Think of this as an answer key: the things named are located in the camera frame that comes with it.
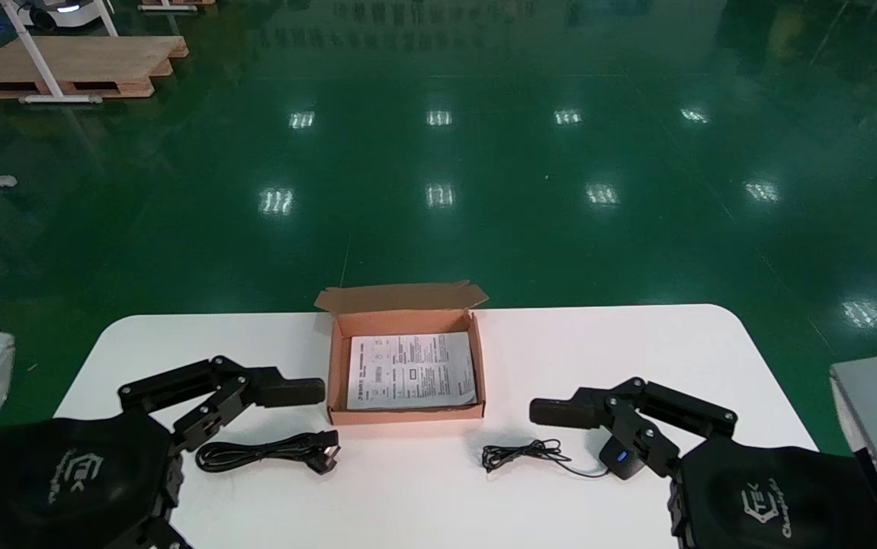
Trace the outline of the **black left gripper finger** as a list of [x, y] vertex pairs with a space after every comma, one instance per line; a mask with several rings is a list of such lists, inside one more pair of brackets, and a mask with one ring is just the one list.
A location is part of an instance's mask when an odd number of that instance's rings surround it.
[[251, 406], [280, 409], [322, 403], [326, 384], [318, 377], [285, 378], [275, 366], [244, 368], [233, 359], [202, 359], [130, 384], [118, 392], [122, 411], [146, 414], [205, 397], [173, 425], [177, 451], [196, 451]]
[[149, 518], [132, 535], [130, 548], [185, 549], [191, 545], [166, 518]]

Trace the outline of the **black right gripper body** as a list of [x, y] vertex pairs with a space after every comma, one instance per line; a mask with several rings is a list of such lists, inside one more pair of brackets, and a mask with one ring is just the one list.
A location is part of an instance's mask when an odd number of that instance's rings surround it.
[[877, 548], [877, 498], [854, 457], [711, 438], [673, 474], [671, 532], [682, 548]]

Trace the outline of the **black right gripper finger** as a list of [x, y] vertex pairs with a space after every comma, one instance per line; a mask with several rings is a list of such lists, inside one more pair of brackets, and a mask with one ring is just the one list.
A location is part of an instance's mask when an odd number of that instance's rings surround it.
[[610, 438], [599, 459], [608, 472], [630, 479], [641, 468], [659, 477], [673, 475], [680, 462], [679, 446], [655, 421], [687, 433], [731, 438], [737, 415], [710, 402], [634, 377], [612, 389], [578, 388], [569, 400], [536, 397], [530, 403], [534, 424], [572, 429], [606, 429]]

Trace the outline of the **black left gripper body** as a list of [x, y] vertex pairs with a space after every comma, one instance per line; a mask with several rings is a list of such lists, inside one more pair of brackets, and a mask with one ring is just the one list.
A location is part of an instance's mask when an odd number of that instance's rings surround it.
[[182, 461], [146, 415], [0, 428], [0, 548], [130, 548], [169, 522]]

